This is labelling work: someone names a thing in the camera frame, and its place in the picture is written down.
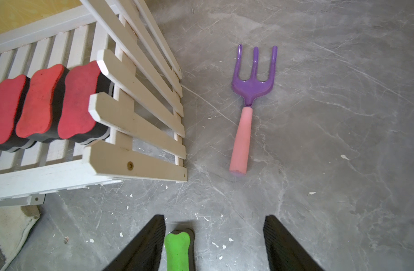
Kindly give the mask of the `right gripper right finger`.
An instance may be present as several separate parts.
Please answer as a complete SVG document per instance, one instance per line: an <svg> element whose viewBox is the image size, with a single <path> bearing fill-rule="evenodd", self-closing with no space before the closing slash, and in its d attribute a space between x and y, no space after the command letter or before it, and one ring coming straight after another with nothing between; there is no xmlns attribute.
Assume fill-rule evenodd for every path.
<svg viewBox="0 0 414 271"><path fill-rule="evenodd" d="M268 215L265 217L263 234L270 270L322 270L276 216Z"/></svg>

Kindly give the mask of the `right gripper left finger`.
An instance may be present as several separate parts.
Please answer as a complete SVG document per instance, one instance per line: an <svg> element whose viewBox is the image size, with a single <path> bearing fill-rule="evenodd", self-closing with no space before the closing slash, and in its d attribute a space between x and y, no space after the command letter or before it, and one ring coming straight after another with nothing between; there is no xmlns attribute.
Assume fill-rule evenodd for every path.
<svg viewBox="0 0 414 271"><path fill-rule="evenodd" d="M157 271L161 262L165 231L164 215L153 216L104 270Z"/></svg>

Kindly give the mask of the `green eraser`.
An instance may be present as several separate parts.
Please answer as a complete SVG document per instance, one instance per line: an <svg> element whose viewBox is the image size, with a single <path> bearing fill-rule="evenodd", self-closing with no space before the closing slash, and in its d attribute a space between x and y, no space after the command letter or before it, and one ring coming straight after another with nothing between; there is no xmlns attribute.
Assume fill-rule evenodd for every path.
<svg viewBox="0 0 414 271"><path fill-rule="evenodd" d="M194 231L174 230L165 237L168 271L195 271Z"/></svg>

